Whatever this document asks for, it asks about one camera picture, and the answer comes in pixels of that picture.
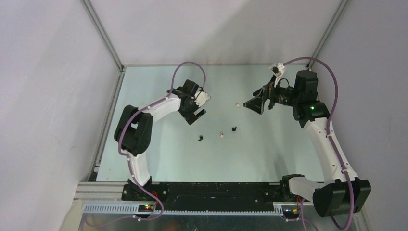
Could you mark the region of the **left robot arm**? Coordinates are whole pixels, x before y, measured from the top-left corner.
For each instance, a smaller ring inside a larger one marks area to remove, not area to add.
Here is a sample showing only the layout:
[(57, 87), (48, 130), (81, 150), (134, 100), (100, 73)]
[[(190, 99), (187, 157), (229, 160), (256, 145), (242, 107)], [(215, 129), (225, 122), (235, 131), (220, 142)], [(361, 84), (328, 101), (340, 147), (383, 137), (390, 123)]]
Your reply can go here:
[(117, 124), (114, 140), (119, 153), (127, 158), (130, 180), (136, 184), (133, 193), (140, 200), (151, 197), (152, 187), (147, 184), (151, 175), (148, 171), (146, 151), (151, 143), (155, 122), (173, 112), (178, 112), (192, 125), (206, 113), (202, 106), (210, 95), (197, 83), (186, 80), (183, 86), (167, 91), (165, 97), (144, 108), (127, 105)]

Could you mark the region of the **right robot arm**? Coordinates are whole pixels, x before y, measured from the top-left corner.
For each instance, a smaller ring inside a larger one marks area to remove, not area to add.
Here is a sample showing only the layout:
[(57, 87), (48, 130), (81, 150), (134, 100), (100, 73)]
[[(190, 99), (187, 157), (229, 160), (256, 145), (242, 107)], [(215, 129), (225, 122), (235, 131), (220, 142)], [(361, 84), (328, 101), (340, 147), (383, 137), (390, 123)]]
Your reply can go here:
[(321, 217), (358, 213), (371, 192), (368, 180), (362, 180), (347, 161), (335, 136), (330, 112), (318, 100), (318, 76), (308, 70), (298, 71), (293, 87), (282, 87), (272, 76), (269, 83), (253, 93), (243, 106), (258, 114), (281, 104), (293, 109), (293, 117), (312, 142), (323, 172), (323, 183), (291, 174), (280, 181), (280, 196), (292, 201), (297, 196), (312, 202)]

